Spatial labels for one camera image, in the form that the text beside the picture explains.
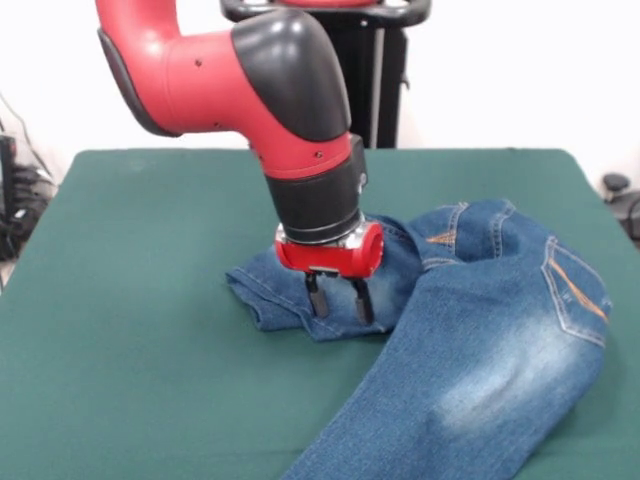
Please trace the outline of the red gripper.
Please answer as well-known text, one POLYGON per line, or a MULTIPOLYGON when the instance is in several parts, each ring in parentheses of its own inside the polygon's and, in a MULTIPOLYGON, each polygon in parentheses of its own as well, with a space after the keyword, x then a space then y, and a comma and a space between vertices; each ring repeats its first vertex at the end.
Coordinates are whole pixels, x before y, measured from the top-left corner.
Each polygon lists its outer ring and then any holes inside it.
POLYGON ((349 234, 325 244, 301 244, 290 240, 282 225, 276 229, 274 248, 281 264, 305 273, 305 287, 316 317, 327 317, 329 307, 316 273, 336 274, 350 280, 356 310, 363 324, 372 324, 374 312, 365 279, 380 266, 384 233, 377 222, 361 221, 349 234))

